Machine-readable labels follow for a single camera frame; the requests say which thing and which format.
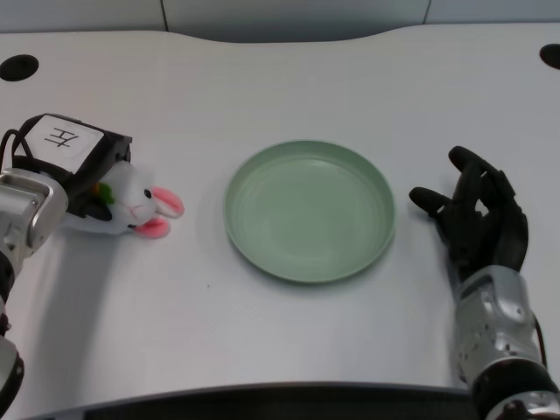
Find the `stuffed bunny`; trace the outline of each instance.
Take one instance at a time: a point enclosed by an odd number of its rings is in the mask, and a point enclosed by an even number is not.
[[[156,239],[170,231],[169,221],[155,216],[156,213],[175,218],[185,211],[179,197],[164,188],[150,186],[149,177],[125,161],[111,168],[97,183],[94,193],[107,204],[112,220],[67,214],[65,226],[110,235],[132,231]]]

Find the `bunny ear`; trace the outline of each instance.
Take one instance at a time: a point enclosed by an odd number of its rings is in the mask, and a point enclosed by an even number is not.
[[[151,239],[163,238],[170,230],[169,221],[161,217],[151,218],[143,225],[134,228],[137,234]]]
[[[156,199],[156,212],[167,217],[179,217],[185,212],[181,199],[173,192],[154,186],[151,192]]]

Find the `plate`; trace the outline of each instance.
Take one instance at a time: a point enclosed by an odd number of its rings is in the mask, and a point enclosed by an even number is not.
[[[365,269],[389,245],[395,202],[381,172],[332,143],[262,150],[234,175],[224,217],[232,243],[270,274],[304,283]]]

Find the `black wire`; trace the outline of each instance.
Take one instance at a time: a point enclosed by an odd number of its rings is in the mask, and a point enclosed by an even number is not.
[[[426,7],[426,12],[423,15],[422,25],[426,25],[426,20],[428,20],[428,14],[430,13],[431,0],[428,1],[428,7]]]
[[[6,144],[8,144],[8,140],[10,137],[14,135],[18,135],[18,131],[16,129],[9,129],[2,137],[2,142],[0,143],[0,169],[4,165],[4,153],[6,152]]]
[[[165,6],[164,6],[164,0],[159,0],[159,5],[161,6],[161,14],[164,17],[164,26],[165,26],[165,30],[167,32],[169,32],[169,25],[167,24],[167,16],[165,15]]]
[[[19,131],[17,131],[16,129],[9,129],[8,131],[6,131],[2,137],[2,142],[0,143],[0,169],[2,169],[2,166],[4,165],[4,154],[6,152],[6,145],[8,145],[8,141],[10,140],[11,136],[15,136],[16,138],[14,139],[14,144],[12,147],[12,157],[13,157],[13,152],[14,150],[21,144],[21,146],[24,148],[24,152],[27,155],[28,158],[33,158],[33,154],[32,154],[32,150],[29,148],[29,144],[27,144],[27,142],[25,141],[24,138],[19,138]]]
[[[534,312],[533,312],[533,318],[535,318],[536,336],[539,339],[539,347],[541,348],[541,362],[546,368],[548,368],[549,366],[548,366],[548,362],[546,361],[546,350],[544,349],[543,330],[541,330],[541,325],[539,324],[539,320],[536,318]]]

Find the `table surface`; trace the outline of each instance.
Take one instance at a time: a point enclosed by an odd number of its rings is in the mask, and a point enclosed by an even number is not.
[[[447,152],[503,169],[528,215],[522,270],[560,380],[560,24],[421,26],[315,44],[234,45],[162,32],[0,35],[30,79],[0,83],[0,127],[45,112],[134,137],[135,164],[185,202],[169,236],[57,232],[8,302],[26,377],[7,417],[254,382],[454,384],[453,302],[414,186],[451,193]],[[304,287],[232,248],[222,197],[250,155],[343,144],[391,184],[395,239],[372,269]]]

